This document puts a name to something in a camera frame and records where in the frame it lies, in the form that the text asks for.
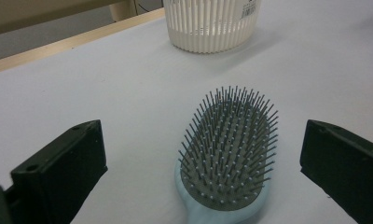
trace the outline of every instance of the gray floor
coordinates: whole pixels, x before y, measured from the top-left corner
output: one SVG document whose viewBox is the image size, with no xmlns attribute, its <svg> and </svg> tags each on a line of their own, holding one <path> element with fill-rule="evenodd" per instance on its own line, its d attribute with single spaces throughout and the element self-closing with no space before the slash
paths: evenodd
<svg viewBox="0 0 373 224">
<path fill-rule="evenodd" d="M 160 0 L 140 0 L 147 10 L 161 6 Z M 145 11 L 138 7 L 138 13 Z M 113 22 L 109 7 L 101 7 L 56 21 L 49 21 L 0 35 L 0 59 L 35 49 Z"/>
</svg>

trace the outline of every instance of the white table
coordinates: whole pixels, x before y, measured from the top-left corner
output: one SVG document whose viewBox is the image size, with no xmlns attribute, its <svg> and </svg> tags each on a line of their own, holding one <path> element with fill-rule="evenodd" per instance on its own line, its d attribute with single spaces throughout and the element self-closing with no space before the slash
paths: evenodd
<svg viewBox="0 0 373 224">
<path fill-rule="evenodd" d="M 109 171 L 74 224 L 186 223 L 173 182 L 201 99 L 254 88 L 279 110 L 268 201 L 247 223 L 355 223 L 300 172 L 307 119 L 373 142 L 373 0 L 267 0 L 245 44 L 213 55 L 171 45 L 163 18 L 0 72 L 0 184 L 68 128 L 100 119 Z"/>
</svg>

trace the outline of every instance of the white basket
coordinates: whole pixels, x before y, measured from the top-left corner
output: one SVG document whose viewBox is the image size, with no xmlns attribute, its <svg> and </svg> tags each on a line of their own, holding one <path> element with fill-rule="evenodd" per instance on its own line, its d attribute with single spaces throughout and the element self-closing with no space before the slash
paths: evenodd
<svg viewBox="0 0 373 224">
<path fill-rule="evenodd" d="M 261 0 L 164 0 L 171 42 L 214 53 L 232 49 L 254 31 Z"/>
</svg>

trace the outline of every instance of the gray bristle pad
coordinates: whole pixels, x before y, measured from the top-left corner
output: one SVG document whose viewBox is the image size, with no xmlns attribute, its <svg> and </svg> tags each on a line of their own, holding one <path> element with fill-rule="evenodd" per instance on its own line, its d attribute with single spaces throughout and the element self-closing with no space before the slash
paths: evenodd
<svg viewBox="0 0 373 224">
<path fill-rule="evenodd" d="M 199 203 L 234 211 L 252 203 L 268 180 L 277 111 L 259 92 L 229 87 L 206 95 L 186 130 L 181 178 Z"/>
</svg>

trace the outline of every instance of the hairbrush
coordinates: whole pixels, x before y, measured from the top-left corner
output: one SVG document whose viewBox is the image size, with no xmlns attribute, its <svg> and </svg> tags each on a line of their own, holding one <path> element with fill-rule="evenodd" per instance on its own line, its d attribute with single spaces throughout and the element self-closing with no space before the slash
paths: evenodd
<svg viewBox="0 0 373 224">
<path fill-rule="evenodd" d="M 238 223 L 263 206 L 277 143 L 272 108 L 265 95 L 245 88 L 206 94 L 175 166 L 189 224 Z"/>
</svg>

